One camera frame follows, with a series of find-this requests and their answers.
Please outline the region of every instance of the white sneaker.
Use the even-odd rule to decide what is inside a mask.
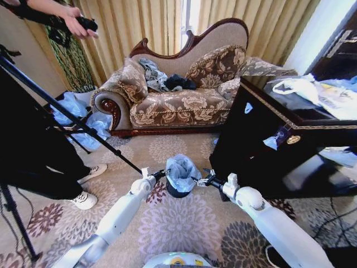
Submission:
[[[71,202],[76,205],[79,209],[87,210],[97,203],[98,198],[95,195],[83,191],[75,199],[72,199]]]
[[[91,178],[97,177],[100,174],[104,173],[107,170],[107,165],[106,164],[99,164],[97,166],[92,166],[90,168],[90,172],[86,177],[83,177],[78,180],[79,184],[83,184],[86,181],[90,180]]]

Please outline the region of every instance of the patterned carpet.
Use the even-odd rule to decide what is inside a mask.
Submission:
[[[165,167],[166,159],[181,153],[192,158],[196,166],[209,168],[208,157],[217,135],[141,136],[128,140],[116,137],[110,143],[139,167],[151,171]],[[51,265],[71,246],[95,232],[98,222],[114,202],[129,191],[137,173],[107,149],[101,147],[87,155],[78,149],[87,165],[108,163],[108,170],[88,181],[84,188],[99,201],[91,210],[78,210],[67,201],[55,201],[26,191],[29,203],[11,189],[24,223],[37,252],[42,257],[34,267]],[[271,200],[313,235],[326,220],[335,217],[329,198]],[[352,197],[334,198],[338,214],[356,207]],[[4,214],[12,222],[11,215]],[[341,236],[341,227],[348,229],[357,219],[357,212],[332,221],[322,229],[317,241],[325,247],[348,245]],[[5,221],[0,219],[0,267],[31,267],[26,251],[16,241]],[[357,228],[346,231],[349,242],[357,246]],[[128,229],[111,245],[95,267],[142,267],[152,256],[168,251],[195,252],[217,267],[269,267],[263,249],[267,241],[252,220],[236,205],[221,202],[215,188],[195,188],[183,199],[172,198],[165,189],[165,180],[143,202]]]

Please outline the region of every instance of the person's arm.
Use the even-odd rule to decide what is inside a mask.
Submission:
[[[5,2],[14,6],[20,4],[19,0],[5,0]],[[98,37],[96,32],[85,30],[82,25],[79,24],[76,17],[82,15],[77,7],[63,6],[53,0],[27,0],[27,5],[37,11],[63,18],[71,33],[81,39],[88,36]]]

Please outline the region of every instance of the floral upholstery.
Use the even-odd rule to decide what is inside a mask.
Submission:
[[[278,76],[297,75],[294,69],[285,69],[280,66],[268,63],[260,58],[247,56],[242,68],[237,72],[236,78],[240,76]]]
[[[120,82],[125,85],[129,99],[134,103],[139,103],[148,95],[145,70],[130,58],[126,58],[124,67],[120,73]]]
[[[217,92],[225,99],[234,99],[239,86],[240,78],[234,78],[232,80],[220,84],[217,88]]]
[[[234,78],[244,62],[245,50],[238,45],[223,46],[207,53],[189,68],[186,77],[198,88],[217,88]]]
[[[149,93],[131,108],[135,127],[218,125],[227,118],[233,99],[215,89],[197,88],[180,92]]]
[[[91,106],[94,106],[94,98],[100,92],[118,93],[130,107],[134,103],[140,103],[148,96],[144,69],[137,62],[126,58],[124,66],[115,71],[100,88],[93,91]]]

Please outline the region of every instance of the door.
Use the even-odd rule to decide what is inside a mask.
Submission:
[[[350,79],[357,75],[357,11],[312,68],[311,73],[317,81]]]

